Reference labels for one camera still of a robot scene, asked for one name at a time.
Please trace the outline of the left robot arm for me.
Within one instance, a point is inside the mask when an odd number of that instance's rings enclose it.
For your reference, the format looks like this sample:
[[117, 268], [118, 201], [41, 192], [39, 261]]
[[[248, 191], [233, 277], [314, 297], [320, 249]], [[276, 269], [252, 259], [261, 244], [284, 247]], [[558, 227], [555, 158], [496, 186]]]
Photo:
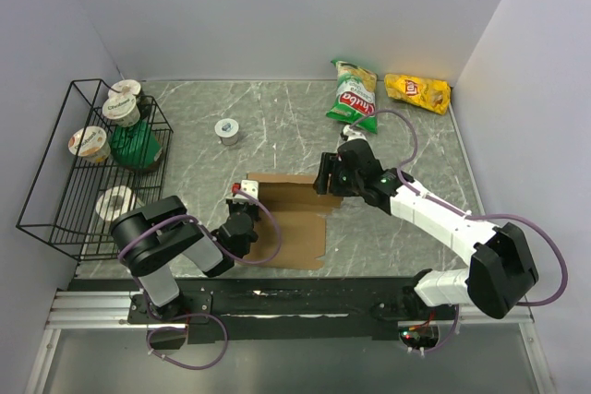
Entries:
[[133, 209], [111, 223], [118, 259], [138, 281], [151, 312], [161, 321], [174, 321], [187, 311], [170, 270], [173, 259], [184, 256], [205, 276], [218, 277], [248, 255], [258, 240], [259, 208], [231, 199], [226, 203], [225, 223], [211, 232], [187, 217], [187, 208], [177, 196]]

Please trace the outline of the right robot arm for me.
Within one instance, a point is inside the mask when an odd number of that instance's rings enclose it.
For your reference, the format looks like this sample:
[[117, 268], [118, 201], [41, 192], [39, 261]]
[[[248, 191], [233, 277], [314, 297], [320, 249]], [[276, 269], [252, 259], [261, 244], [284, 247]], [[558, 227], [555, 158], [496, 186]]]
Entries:
[[416, 275], [413, 291], [404, 295], [404, 310], [413, 318], [424, 318], [443, 304], [470, 304], [502, 319], [538, 281], [518, 226], [470, 219], [410, 174], [383, 168], [363, 138], [350, 138], [336, 152], [322, 153], [313, 188], [319, 195], [361, 197], [371, 207], [413, 224], [462, 259], [463, 269]]

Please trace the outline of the brown cardboard box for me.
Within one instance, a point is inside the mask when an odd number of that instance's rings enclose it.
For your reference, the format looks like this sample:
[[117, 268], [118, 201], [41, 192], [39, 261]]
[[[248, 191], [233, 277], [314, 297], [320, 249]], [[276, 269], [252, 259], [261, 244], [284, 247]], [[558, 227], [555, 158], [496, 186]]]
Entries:
[[326, 253], [326, 217], [343, 200], [319, 195], [310, 175], [249, 173], [259, 183], [259, 201], [274, 217], [262, 215], [255, 223], [259, 236], [250, 246], [247, 261], [277, 269], [317, 270]]

